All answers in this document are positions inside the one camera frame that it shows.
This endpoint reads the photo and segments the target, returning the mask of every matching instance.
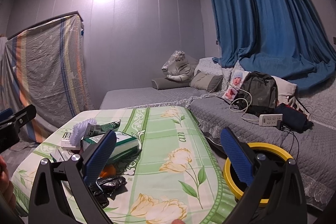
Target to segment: power outlet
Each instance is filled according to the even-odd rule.
[[[282,121],[282,114],[261,114],[259,125],[262,127],[276,127],[278,121]]]

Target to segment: backpack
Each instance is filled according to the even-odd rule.
[[[248,107],[247,113],[258,117],[260,114],[273,113],[278,101],[278,86],[272,76],[257,71],[250,72],[246,76],[234,100],[245,98],[248,102],[251,102],[250,95],[242,90],[249,92],[252,96],[252,103]],[[234,104],[240,110],[246,108],[245,100],[238,100]]]

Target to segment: green tablecloth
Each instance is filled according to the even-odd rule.
[[[60,146],[64,132],[89,118],[98,124],[121,119],[119,131],[139,138],[141,152],[115,164],[126,180],[126,191],[104,209],[114,223],[218,223],[236,205],[221,169],[192,114],[167,106],[81,112],[53,133],[15,171],[12,181],[19,204],[28,211],[37,167]],[[85,220],[65,188],[76,219]]]

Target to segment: screw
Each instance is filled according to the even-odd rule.
[[[296,164],[296,161],[294,159],[289,159],[288,163],[291,164],[291,165],[294,165],[294,164]]]
[[[80,158],[81,158],[81,156],[78,155],[78,154],[74,154],[74,155],[71,156],[71,160],[73,160],[73,161],[77,161],[77,160],[79,160]]]
[[[266,156],[264,154],[257,154],[257,159],[258,160],[265,160],[266,159]]]
[[[42,165],[46,165],[48,163],[48,159],[44,158],[41,160]]]

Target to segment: white power strip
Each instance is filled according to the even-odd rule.
[[[262,127],[276,127],[278,121],[282,121],[282,114],[261,114],[259,125]]]

